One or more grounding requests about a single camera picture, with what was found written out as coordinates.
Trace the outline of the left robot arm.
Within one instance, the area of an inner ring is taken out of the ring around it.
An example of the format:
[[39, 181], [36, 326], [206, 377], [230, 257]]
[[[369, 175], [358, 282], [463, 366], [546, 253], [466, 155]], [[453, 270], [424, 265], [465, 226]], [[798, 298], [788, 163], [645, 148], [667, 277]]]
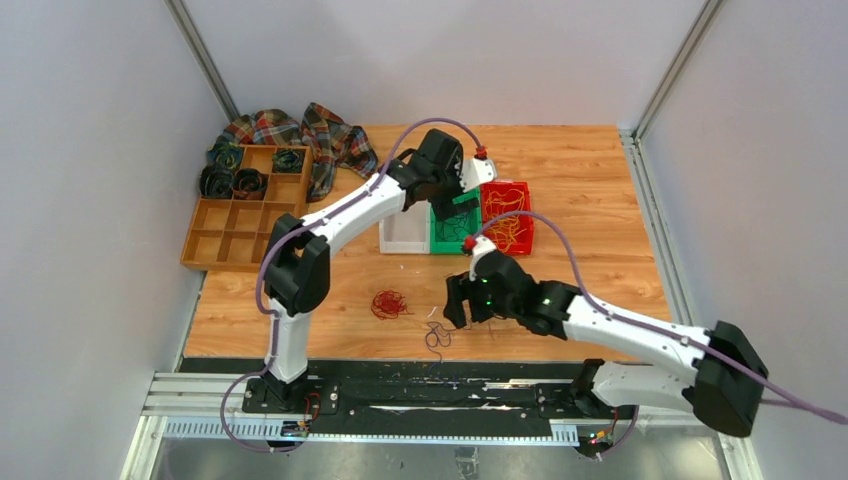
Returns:
[[341, 200], [301, 218], [285, 214], [276, 221], [255, 299], [271, 320], [260, 373], [274, 379], [267, 397], [279, 411], [293, 413], [305, 403], [311, 316], [329, 293], [333, 257], [372, 226], [419, 202], [446, 216], [456, 197], [495, 180], [486, 147], [480, 141], [475, 147], [467, 157], [455, 137], [431, 129], [417, 148], [392, 147], [378, 172]]

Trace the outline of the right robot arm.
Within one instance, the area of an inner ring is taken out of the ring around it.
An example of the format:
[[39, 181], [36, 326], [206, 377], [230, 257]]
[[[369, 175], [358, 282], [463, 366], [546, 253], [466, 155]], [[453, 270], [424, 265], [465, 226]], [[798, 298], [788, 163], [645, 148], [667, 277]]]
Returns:
[[535, 280], [497, 251], [473, 257], [446, 280], [443, 315], [454, 326], [493, 318], [533, 334], [602, 345], [636, 358], [633, 365], [589, 359], [572, 386], [582, 415], [618, 406], [693, 414], [734, 437], [751, 435], [768, 369], [744, 332], [720, 321], [712, 329], [676, 325], [597, 300], [577, 286]]

